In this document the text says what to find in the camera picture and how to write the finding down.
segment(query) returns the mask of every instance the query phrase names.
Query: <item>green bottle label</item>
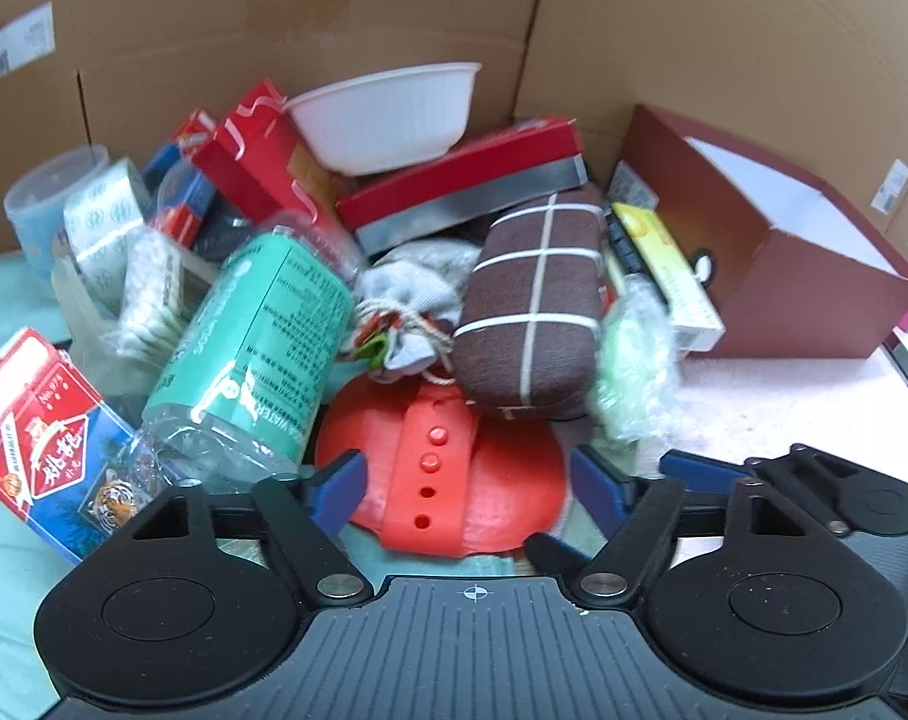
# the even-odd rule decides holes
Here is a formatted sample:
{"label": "green bottle label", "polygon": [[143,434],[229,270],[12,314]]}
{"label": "green bottle label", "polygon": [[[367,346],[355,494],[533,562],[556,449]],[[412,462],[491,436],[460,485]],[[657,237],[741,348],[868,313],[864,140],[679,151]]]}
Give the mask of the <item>green bottle label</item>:
{"label": "green bottle label", "polygon": [[353,305],[300,242],[260,235],[224,266],[146,410],[210,413],[298,461]]}

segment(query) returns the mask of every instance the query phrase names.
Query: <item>plaid brown case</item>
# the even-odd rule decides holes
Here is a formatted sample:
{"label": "plaid brown case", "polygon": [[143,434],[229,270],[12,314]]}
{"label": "plaid brown case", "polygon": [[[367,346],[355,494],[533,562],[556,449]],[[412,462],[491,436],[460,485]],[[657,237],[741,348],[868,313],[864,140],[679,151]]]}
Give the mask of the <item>plaid brown case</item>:
{"label": "plaid brown case", "polygon": [[465,397],[506,418],[560,418],[594,380],[604,285],[604,199],[590,184],[493,223],[454,334]]}

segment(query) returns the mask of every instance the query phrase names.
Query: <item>cardboard wall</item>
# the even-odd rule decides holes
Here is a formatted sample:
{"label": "cardboard wall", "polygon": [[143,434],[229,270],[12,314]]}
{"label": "cardboard wall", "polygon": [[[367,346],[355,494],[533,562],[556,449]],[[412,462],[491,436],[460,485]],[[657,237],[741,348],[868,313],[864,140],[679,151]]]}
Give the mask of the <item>cardboard wall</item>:
{"label": "cardboard wall", "polygon": [[518,115],[576,116],[604,178],[635,103],[787,157],[886,230],[897,206],[870,202],[908,165],[908,0],[541,0]]}
{"label": "cardboard wall", "polygon": [[267,74],[288,95],[357,74],[484,64],[470,127],[510,121],[535,0],[0,0],[0,28],[51,1],[57,49],[0,79],[1,202],[87,140],[142,163],[191,109],[220,114]]}
{"label": "cardboard wall", "polygon": [[88,137],[143,162],[265,74],[295,95],[476,60],[474,132],[577,117],[603,180],[633,106],[660,105],[825,177],[908,254],[908,188],[870,209],[908,165],[908,0],[0,0],[0,28],[48,1],[56,52],[0,79],[0,251],[10,184]]}

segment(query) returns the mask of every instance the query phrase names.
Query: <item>red silicone object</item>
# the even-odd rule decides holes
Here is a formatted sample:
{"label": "red silicone object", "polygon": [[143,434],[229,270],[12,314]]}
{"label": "red silicone object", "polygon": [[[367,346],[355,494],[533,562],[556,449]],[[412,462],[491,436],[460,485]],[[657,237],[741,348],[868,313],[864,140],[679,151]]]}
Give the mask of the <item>red silicone object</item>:
{"label": "red silicone object", "polygon": [[327,411],[316,465],[347,449],[364,452],[368,464],[353,521],[388,549],[508,552],[561,516],[566,470],[548,423],[479,415],[455,386],[359,376]]}

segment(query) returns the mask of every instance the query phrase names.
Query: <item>metal screw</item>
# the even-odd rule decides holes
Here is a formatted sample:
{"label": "metal screw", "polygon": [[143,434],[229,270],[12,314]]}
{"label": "metal screw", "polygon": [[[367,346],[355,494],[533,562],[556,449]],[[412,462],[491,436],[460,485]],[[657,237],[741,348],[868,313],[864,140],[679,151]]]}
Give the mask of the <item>metal screw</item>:
{"label": "metal screw", "polygon": [[847,523],[840,519],[832,519],[828,522],[827,530],[834,533],[834,536],[846,536],[850,533],[850,528],[847,526]]}
{"label": "metal screw", "polygon": [[317,592],[328,598],[353,598],[364,590],[364,580],[351,574],[329,574],[317,583]]}
{"label": "metal screw", "polygon": [[597,574],[587,574],[580,580],[580,587],[586,593],[599,598],[612,598],[620,595],[628,588],[628,581],[620,574],[609,574],[601,571]]}

